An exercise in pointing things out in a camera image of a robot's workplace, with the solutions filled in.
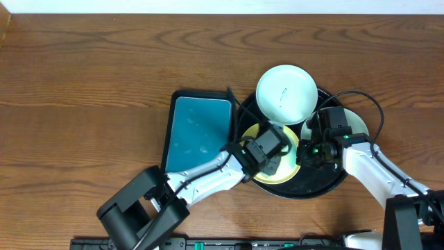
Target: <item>white wall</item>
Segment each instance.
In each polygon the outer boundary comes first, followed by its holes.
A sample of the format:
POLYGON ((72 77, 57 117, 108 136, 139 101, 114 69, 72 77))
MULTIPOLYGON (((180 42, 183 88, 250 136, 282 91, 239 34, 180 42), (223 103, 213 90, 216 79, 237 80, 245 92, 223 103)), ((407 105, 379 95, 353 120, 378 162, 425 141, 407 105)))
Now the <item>white wall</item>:
POLYGON ((0 0, 11 13, 444 14, 444 0, 0 0))

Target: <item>wooden surface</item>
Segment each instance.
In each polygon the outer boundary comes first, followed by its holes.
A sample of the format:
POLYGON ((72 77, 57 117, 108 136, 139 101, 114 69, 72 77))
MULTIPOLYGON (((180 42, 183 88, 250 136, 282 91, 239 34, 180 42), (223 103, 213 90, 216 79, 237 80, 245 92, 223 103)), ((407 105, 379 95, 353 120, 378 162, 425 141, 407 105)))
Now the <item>wooden surface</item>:
MULTIPOLYGON (((241 100, 279 64, 318 86, 362 90, 384 108, 378 144, 406 173, 444 188, 444 17, 15 15, 0 53, 0 248, 67 249, 104 236, 96 209, 160 164, 171 94, 241 100)), ((341 101, 374 133, 361 97, 341 101)), ((253 183, 191 208, 190 237, 298 238, 382 232, 384 211, 351 176, 311 200, 253 183)))
POLYGON ((6 30, 9 25, 11 14, 6 10, 5 6, 0 3, 0 48, 3 45, 3 41, 6 37, 6 30))

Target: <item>white plate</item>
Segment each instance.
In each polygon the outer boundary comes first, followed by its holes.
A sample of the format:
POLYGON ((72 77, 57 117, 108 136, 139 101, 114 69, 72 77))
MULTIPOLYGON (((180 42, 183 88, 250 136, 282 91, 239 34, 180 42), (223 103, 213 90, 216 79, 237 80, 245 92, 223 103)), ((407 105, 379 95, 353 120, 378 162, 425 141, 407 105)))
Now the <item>white plate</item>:
POLYGON ((259 109, 272 122, 298 124, 314 111, 318 90, 313 78, 293 65, 269 69, 256 88, 259 109))
MULTIPOLYGON (((345 118, 347 118, 348 126, 352 127, 353 133, 368 133, 368 129, 366 123, 353 111, 344 108, 345 118)), ((314 112, 307 118, 311 119, 313 117, 314 112)), ((307 123, 304 122, 302 128, 300 129, 300 139, 310 140, 311 139, 311 129, 307 128, 307 123)))

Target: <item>black tray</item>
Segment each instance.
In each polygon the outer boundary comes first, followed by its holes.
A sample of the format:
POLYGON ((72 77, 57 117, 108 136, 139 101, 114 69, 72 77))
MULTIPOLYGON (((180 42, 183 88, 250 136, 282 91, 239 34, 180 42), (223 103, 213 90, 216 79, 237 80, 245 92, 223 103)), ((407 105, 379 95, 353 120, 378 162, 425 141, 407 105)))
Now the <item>black tray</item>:
MULTIPOLYGON (((316 104, 316 108, 318 108, 320 104, 330 96, 330 93, 318 87, 318 103, 316 104)), ((261 120, 266 119, 257 106, 255 93, 252 93, 242 104, 261 120)), ((337 99, 332 99, 325 107, 335 106, 341 106, 341 103, 337 99)), ((238 116, 239 135, 243 135, 245 131, 256 122, 242 109, 238 110, 238 116)), ((288 127, 294 131, 298 138, 300 138, 302 125, 303 122, 288 127)), ((281 184, 264 184, 255 179, 253 179, 253 182, 261 189, 279 197, 288 199, 309 199, 318 197, 334 189, 346 176, 347 172, 345 170, 334 171, 327 168, 315 169, 312 167, 301 167, 299 172, 293 178, 281 184)))

